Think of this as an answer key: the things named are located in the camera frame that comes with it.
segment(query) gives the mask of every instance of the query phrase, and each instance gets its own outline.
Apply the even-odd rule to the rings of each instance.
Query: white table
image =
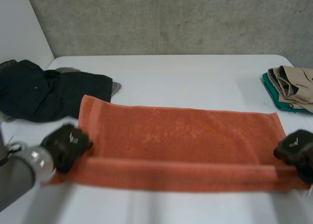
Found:
[[[242,112],[278,112],[286,134],[313,131],[313,116],[278,111],[260,77],[291,66],[278,55],[61,57],[48,69],[75,67],[123,85],[112,102]],[[6,141],[39,143],[64,122],[18,120],[2,126]],[[313,204],[296,191],[175,193],[95,188],[76,184],[34,188],[0,213],[12,224],[311,224]]]

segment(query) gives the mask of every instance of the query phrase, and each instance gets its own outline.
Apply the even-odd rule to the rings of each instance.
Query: white wall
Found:
[[[54,60],[29,0],[0,0],[0,63],[11,59],[43,69]]]

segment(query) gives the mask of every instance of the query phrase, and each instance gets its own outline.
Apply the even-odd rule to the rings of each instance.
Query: towel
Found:
[[[279,102],[313,112],[313,69],[280,66],[268,70],[268,78],[279,93]]]
[[[266,88],[266,90],[268,91],[268,94],[270,95],[273,103],[275,104],[275,106],[282,111],[288,111],[288,112],[309,112],[306,109],[297,109],[297,108],[293,108],[289,103],[282,103],[279,102],[279,93],[276,90],[276,88],[273,86],[273,84],[271,83],[271,81],[268,78],[268,73],[264,73],[262,75],[263,78],[263,85]]]
[[[273,155],[286,136],[276,113],[130,107],[85,95],[79,126],[93,154],[52,183],[184,192],[308,188]]]

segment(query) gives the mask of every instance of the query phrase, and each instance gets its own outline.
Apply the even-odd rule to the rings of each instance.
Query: tan fabric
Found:
[[[313,68],[281,66],[272,71],[276,78],[270,71],[268,77],[279,93],[279,102],[313,112]]]

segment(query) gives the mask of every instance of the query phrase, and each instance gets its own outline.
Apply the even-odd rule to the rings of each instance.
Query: wall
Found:
[[[313,0],[30,0],[56,57],[280,54],[313,67]]]
[[[0,63],[11,59],[44,69],[54,60],[29,0],[0,0]]]

